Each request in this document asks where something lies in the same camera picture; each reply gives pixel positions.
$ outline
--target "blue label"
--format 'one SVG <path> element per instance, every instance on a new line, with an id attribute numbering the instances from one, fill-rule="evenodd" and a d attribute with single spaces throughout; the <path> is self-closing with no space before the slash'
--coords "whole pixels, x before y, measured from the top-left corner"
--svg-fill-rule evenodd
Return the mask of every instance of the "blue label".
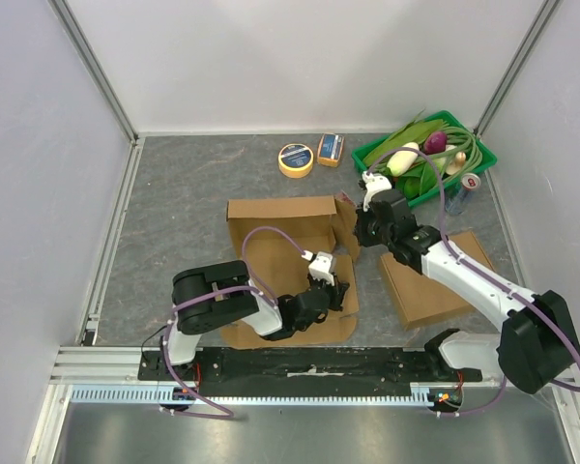
<path id="1" fill-rule="evenodd" d="M 281 161 L 288 167 L 303 167 L 311 161 L 311 153 L 305 145 L 289 145 L 281 152 Z"/>
<path id="2" fill-rule="evenodd" d="M 339 148 L 341 147 L 341 136 L 332 133 L 325 133 L 322 137 L 322 148 L 320 149 L 320 158 L 329 158 L 331 160 L 339 159 Z"/>

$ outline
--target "black wire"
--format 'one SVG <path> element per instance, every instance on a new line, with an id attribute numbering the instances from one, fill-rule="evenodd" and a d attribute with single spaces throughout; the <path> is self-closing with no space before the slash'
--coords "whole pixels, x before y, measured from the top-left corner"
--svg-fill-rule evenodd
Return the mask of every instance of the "black wire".
<path id="1" fill-rule="evenodd" d="M 153 333 L 152 335 L 149 335 L 144 341 L 142 341 L 142 344 L 140 345 L 140 351 L 142 352 L 142 358 L 144 359 L 144 361 L 146 363 L 149 363 L 149 359 L 146 357 L 146 355 L 144 354 L 144 345 L 146 344 L 146 342 L 148 340 L 150 340 L 151 338 L 153 338 L 155 335 L 157 335 L 159 332 L 162 332 L 163 330 L 165 330 L 167 326 L 163 326 L 157 329 L 157 331 L 155 333 Z"/>

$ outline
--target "open cardboard box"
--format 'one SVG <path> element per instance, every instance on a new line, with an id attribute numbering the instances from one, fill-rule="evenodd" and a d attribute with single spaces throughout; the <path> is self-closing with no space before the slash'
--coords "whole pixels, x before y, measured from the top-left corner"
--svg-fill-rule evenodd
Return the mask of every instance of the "open cardboard box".
<path id="1" fill-rule="evenodd" d="M 285 340 L 267 341 L 240 321 L 221 329 L 225 342 L 233 348 L 247 349 L 334 343 L 347 339 L 357 327 L 356 313 L 359 311 L 353 271 L 353 261 L 359 257 L 360 251 L 353 234 L 356 220 L 354 207 L 332 196 L 228 201 L 227 225 L 237 256 L 246 257 L 253 271 L 277 296 L 296 295 L 307 289 L 309 263 L 288 241 L 269 230 L 254 234 L 247 243 L 246 256 L 241 256 L 243 239 L 261 225 L 283 230 L 301 247 L 314 253 L 331 253 L 336 243 L 345 246 L 349 255 L 336 256 L 335 272 L 340 281 L 350 284 L 350 288 L 342 311 L 329 311 L 325 322 L 313 324 L 305 332 L 296 332 Z"/>
<path id="2" fill-rule="evenodd" d="M 494 270 L 473 232 L 453 235 L 451 239 L 467 255 Z M 474 310 L 445 285 L 398 263 L 390 253 L 380 257 L 378 269 L 405 330 L 442 322 Z"/>

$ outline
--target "can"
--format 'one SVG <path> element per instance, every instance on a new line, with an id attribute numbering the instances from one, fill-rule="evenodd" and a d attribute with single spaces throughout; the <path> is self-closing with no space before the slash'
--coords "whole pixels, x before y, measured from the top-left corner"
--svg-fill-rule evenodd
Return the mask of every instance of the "can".
<path id="1" fill-rule="evenodd" d="M 475 195 L 480 185 L 481 179 L 477 174 L 473 174 L 472 172 L 464 174 L 460 178 L 460 182 L 450 189 L 447 202 L 445 203 L 445 211 L 452 216 L 462 214 L 467 203 Z"/>

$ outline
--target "can lid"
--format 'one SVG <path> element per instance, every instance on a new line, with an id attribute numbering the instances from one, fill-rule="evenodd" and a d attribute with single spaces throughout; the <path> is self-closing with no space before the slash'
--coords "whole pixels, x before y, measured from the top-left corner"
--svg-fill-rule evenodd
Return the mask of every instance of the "can lid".
<path id="1" fill-rule="evenodd" d="M 462 187 L 466 190 L 476 190 L 481 185 L 481 179 L 479 176 L 472 172 L 464 174 L 460 182 L 462 183 Z"/>

